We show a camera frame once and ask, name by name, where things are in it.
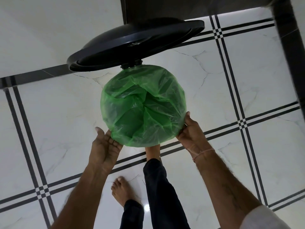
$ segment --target black trash can lid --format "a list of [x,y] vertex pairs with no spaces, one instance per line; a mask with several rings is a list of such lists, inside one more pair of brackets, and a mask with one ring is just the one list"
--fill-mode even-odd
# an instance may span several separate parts
[[72,54],[71,71],[95,71],[109,67],[134,66],[139,60],[170,49],[204,30],[202,20],[157,18],[129,23],[106,31]]

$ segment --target hand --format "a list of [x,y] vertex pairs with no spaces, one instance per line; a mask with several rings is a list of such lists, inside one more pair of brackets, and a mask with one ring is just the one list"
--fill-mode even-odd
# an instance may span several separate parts
[[185,114],[185,126],[176,136],[180,143],[190,152],[192,157],[201,151],[211,149],[203,131],[196,121],[190,118],[190,112]]
[[101,128],[95,127],[95,129],[97,137],[92,142],[89,165],[108,175],[114,167],[123,145],[110,137],[110,130],[104,134]]

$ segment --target forearm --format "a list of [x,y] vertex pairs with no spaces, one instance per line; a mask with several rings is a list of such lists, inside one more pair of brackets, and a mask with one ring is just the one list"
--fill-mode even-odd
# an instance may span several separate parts
[[245,216],[261,205],[227,168],[215,151],[196,158],[197,168],[211,197],[220,227],[237,229]]
[[88,165],[51,229],[92,229],[106,178]]

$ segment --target bracelet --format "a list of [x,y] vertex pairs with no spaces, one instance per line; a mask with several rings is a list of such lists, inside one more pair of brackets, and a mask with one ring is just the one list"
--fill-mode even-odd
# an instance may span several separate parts
[[196,159],[198,156],[200,156],[201,154],[204,154],[205,152],[207,152],[207,151],[212,151],[212,150],[215,151],[215,149],[213,149],[213,148],[207,149],[207,150],[204,150],[204,151],[200,151],[200,153],[198,153],[198,154],[193,158],[193,161],[195,162],[195,159]]

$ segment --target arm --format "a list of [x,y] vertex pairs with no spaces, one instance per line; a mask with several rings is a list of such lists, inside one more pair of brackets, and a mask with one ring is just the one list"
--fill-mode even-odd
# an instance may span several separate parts
[[93,228],[106,178],[123,147],[110,137],[109,130],[106,134],[96,130],[89,163],[51,229]]
[[189,112],[185,116],[186,127],[177,136],[181,144],[195,158],[196,166],[211,197],[220,227],[237,229],[246,215],[261,203],[230,172],[222,159],[208,143],[201,128]]

